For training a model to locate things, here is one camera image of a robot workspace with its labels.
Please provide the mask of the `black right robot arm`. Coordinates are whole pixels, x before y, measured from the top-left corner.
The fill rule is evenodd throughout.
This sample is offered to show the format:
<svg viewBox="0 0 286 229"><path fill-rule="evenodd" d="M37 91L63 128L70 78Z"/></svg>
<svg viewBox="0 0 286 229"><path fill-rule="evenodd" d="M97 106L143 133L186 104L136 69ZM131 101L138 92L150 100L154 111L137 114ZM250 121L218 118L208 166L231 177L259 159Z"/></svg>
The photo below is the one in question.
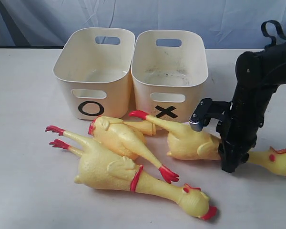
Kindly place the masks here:
<svg viewBox="0 0 286 229"><path fill-rule="evenodd" d="M261 32L271 43L262 51L246 51L237 58L234 95L216 128L222 140L218 148L221 169L228 173L248 161L270 99L280 85L286 84L286 36L278 21L268 23L275 26L284 43L277 44L276 37L266 30L267 22L262 23Z"/></svg>

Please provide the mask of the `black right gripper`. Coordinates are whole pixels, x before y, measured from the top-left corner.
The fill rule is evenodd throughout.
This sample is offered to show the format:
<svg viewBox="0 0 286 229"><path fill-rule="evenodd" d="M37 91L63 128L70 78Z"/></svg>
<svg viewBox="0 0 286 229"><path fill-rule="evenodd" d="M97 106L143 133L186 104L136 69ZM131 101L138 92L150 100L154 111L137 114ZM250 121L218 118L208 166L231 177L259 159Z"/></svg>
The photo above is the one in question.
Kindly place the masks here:
<svg viewBox="0 0 286 229"><path fill-rule="evenodd" d="M235 64L237 84L225 119L220 126L222 142L218 148L221 169L233 173L249 159L249 150L256 145L257 131L264 124L264 115L276 85L263 85L263 52L246 51Z"/></svg>

